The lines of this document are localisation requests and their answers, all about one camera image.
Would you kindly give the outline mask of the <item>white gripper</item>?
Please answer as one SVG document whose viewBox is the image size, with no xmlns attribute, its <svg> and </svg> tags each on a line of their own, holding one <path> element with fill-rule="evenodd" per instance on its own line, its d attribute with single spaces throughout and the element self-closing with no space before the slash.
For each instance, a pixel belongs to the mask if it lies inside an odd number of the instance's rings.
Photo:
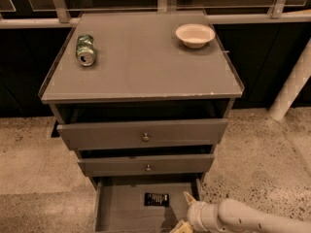
<svg viewBox="0 0 311 233">
<path fill-rule="evenodd" d="M 184 192 L 187 204 L 190 206 L 187 213 L 188 221 L 181 219 L 169 233 L 214 233 L 215 206 L 206 202 L 196 201 L 187 191 Z"/>
</svg>

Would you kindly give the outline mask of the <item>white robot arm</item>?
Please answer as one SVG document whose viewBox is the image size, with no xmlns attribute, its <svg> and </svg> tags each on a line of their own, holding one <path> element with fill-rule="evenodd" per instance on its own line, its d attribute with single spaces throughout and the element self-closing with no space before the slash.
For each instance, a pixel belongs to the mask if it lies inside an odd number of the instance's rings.
<svg viewBox="0 0 311 233">
<path fill-rule="evenodd" d="M 295 92 L 269 110 L 233 110 L 215 160 L 190 204 L 197 232 L 311 233 L 310 112 L 291 111 Z"/>
</svg>

